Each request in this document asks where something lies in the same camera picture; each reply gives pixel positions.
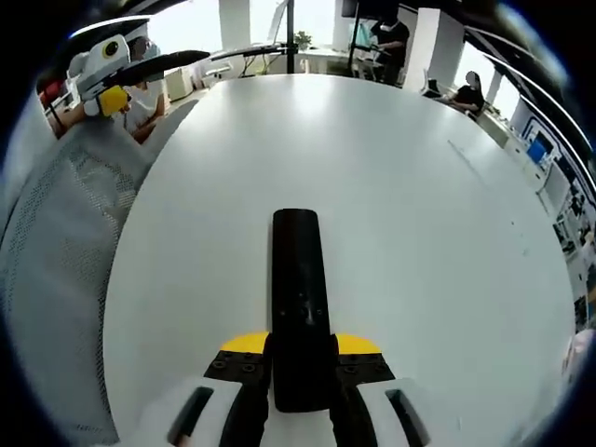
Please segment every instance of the person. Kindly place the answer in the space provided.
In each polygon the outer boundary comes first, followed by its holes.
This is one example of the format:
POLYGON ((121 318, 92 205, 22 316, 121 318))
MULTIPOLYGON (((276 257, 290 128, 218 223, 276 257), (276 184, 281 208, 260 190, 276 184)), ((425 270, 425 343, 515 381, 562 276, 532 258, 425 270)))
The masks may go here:
MULTIPOLYGON (((159 48, 148 37, 142 35, 129 42, 132 62, 150 59, 159 54, 159 48)), ((116 114, 114 120, 143 143, 166 112, 164 81, 162 79, 142 82, 134 87, 125 87, 130 96, 129 110, 116 114)))
POLYGON ((406 62, 406 46, 410 30, 397 17, 391 15, 374 24, 371 33, 376 35, 381 53, 376 61, 382 66, 375 68, 375 76, 384 84, 395 86, 401 68, 406 62))
POLYGON ((476 72, 467 72, 466 82, 467 86, 461 87, 455 94, 442 96, 435 101, 462 113, 470 111, 473 115, 479 115, 484 106, 481 77, 476 72))

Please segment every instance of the person's arm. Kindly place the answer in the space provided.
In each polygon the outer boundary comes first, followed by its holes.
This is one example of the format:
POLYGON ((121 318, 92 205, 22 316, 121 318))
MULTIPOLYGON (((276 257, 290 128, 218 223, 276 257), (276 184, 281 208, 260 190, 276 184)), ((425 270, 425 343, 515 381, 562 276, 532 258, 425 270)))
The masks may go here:
POLYGON ((477 104, 463 104, 462 102, 452 101, 449 105, 461 112, 465 112, 466 110, 469 110, 470 112, 478 112, 480 110, 480 107, 477 104))
POLYGON ((136 129, 134 132, 131 133, 132 138, 136 140, 138 144, 143 144, 153 129, 156 127, 157 121, 160 117, 162 117, 166 113, 166 100, 164 94, 160 94, 157 97, 157 106, 156 112, 147 120, 145 124, 143 124, 140 128, 136 129))
POLYGON ((56 135, 56 138, 60 138, 68 131, 68 129, 70 129, 76 123, 83 121, 86 116, 82 102, 78 104, 73 110, 57 110, 56 115, 58 116, 58 119, 56 119, 56 116, 54 116, 54 114, 50 114, 47 117, 47 121, 49 121, 49 126, 54 131, 54 135, 56 135))
POLYGON ((443 95, 440 98, 435 98, 434 100, 436 102, 440 102, 441 104, 453 105, 455 96, 457 96, 457 92, 452 92, 447 95, 443 95))
POLYGON ((395 41, 395 42, 387 42, 386 44, 379 44, 377 45, 381 49, 392 49, 392 48, 401 48, 405 44, 403 42, 395 41))

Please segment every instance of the white round table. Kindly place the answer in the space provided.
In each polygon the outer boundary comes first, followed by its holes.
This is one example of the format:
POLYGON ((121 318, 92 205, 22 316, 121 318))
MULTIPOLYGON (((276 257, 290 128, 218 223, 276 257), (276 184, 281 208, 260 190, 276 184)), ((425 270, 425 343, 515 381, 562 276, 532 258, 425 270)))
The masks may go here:
MULTIPOLYGON (((275 210, 318 214, 332 329, 376 342, 461 417, 508 440, 553 395, 574 333, 565 261, 514 162, 407 91, 323 75, 219 83, 149 172, 120 238, 105 380, 126 437, 219 346, 267 329, 275 210)), ((263 446, 334 445, 324 414, 273 409, 263 446)))

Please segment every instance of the person in black shirt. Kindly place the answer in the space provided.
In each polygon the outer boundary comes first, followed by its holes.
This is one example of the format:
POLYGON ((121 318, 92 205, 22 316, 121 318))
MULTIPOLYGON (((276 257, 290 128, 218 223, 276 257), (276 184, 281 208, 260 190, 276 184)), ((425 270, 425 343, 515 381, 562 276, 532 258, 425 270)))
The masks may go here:
POLYGON ((479 115, 484 106, 481 77, 475 72, 467 72, 467 86, 461 87, 454 95, 437 98, 435 101, 447 104, 460 112, 470 111, 479 115))
POLYGON ((406 62, 406 45, 410 38, 410 30, 396 15, 376 22, 371 28, 371 33, 376 35, 377 47, 382 50, 376 61, 383 66, 375 69, 375 76, 384 84, 395 86, 401 67, 406 62))

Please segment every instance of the window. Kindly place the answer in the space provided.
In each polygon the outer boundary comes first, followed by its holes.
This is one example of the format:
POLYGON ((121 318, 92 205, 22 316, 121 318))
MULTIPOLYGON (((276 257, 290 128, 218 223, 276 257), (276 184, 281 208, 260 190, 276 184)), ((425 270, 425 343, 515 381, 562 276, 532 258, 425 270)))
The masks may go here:
MULTIPOLYGON (((251 0, 251 42, 267 41, 276 7, 282 0, 251 0)), ((278 41, 285 42, 287 14, 279 25, 278 41)), ((294 31, 312 36, 314 45, 331 45, 335 23, 335 0, 294 0, 294 31)))
POLYGON ((222 49, 219 0, 190 0, 155 14, 149 38, 162 53, 183 49, 222 49))
POLYGON ((501 78, 499 90, 494 97, 493 106, 499 109, 501 116, 511 121, 519 101, 520 92, 505 76, 503 76, 501 78))
POLYGON ((464 45, 462 57, 459 60, 454 84, 457 88, 465 86, 467 72, 476 72, 481 77, 482 95, 486 98, 494 76, 493 63, 484 57, 475 47, 468 42, 464 45))

